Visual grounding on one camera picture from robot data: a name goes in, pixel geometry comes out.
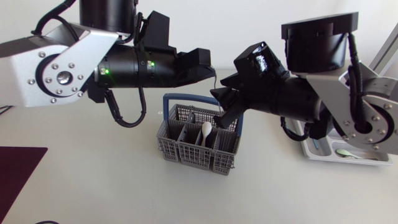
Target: green spoon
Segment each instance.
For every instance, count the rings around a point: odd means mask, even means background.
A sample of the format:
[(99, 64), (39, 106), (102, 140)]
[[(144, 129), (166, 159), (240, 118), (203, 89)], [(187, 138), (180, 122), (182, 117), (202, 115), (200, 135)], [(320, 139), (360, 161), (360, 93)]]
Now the green spoon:
[(360, 156), (355, 156), (354, 154), (348, 152), (348, 151), (345, 150), (345, 149), (337, 149), (336, 152), (337, 152), (338, 154), (342, 155), (342, 156), (352, 156), (352, 157), (354, 157), (355, 159), (364, 159), (364, 158), (362, 158), (362, 157), (360, 157)]

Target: white table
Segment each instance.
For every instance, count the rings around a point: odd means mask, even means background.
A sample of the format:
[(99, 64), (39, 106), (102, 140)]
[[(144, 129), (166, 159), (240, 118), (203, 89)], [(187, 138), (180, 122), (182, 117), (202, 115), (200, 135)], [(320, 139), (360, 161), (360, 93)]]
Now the white table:
[[(397, 223), (398, 164), (310, 161), (271, 114), (245, 113), (229, 176), (165, 161), (155, 136), (163, 94), (210, 95), (213, 82), (146, 90), (148, 113), (133, 129), (87, 97), (0, 116), (0, 145), (49, 149), (4, 223)], [(137, 90), (115, 94), (123, 116), (134, 121)]]

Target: black cylinder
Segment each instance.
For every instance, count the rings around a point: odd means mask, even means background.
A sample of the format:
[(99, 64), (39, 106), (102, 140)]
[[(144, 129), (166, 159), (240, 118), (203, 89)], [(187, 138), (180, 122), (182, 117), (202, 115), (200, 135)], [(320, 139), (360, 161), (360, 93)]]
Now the black cylinder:
[(106, 88), (170, 88), (176, 83), (175, 55), (114, 45), (98, 65), (96, 82)]
[(327, 72), (345, 62), (347, 35), (291, 38), (286, 41), (287, 68), (297, 73)]
[(302, 78), (290, 77), (274, 82), (265, 93), (245, 92), (250, 109), (314, 123), (319, 120), (321, 99), (311, 85)]
[(313, 123), (319, 120), (321, 99), (303, 78), (288, 78), (277, 97), (277, 114)]
[(80, 0), (80, 24), (130, 34), (134, 0)]
[(357, 12), (282, 25), (288, 69), (296, 73), (320, 73), (341, 68), (347, 33), (357, 27)]

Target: white tray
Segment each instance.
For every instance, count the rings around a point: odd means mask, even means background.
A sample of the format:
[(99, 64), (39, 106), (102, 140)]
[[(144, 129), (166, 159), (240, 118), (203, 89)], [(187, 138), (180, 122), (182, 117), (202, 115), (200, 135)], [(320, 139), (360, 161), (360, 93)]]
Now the white tray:
[[(293, 123), (297, 134), (303, 135), (304, 123), (296, 120), (293, 120)], [(312, 160), (345, 162), (372, 166), (392, 165), (392, 160), (388, 154), (376, 151), (364, 151), (363, 149), (351, 146), (342, 140), (336, 130), (332, 130), (327, 137), (319, 140), (308, 138), (307, 140), (302, 141), (302, 147), (305, 156)], [(368, 159), (352, 159), (349, 157), (343, 157), (336, 153), (337, 149), (346, 149), (354, 155)]]

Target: white wall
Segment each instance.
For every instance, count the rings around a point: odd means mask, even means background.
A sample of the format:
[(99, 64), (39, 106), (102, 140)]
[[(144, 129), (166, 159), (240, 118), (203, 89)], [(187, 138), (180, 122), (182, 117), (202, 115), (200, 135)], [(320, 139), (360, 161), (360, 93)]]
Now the white wall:
[[(61, 2), (1, 0), (0, 42), (30, 35), (41, 16)], [(216, 68), (233, 68), (233, 60), (246, 47), (263, 40), (285, 62), (281, 24), (353, 11), (359, 11), (354, 33), (359, 56), (369, 64), (398, 22), (396, 0), (140, 0), (138, 10), (145, 16), (152, 10), (169, 16), (170, 45), (186, 52), (210, 49)], [(78, 1), (62, 15), (78, 22)], [(52, 22), (46, 30), (56, 25)]]

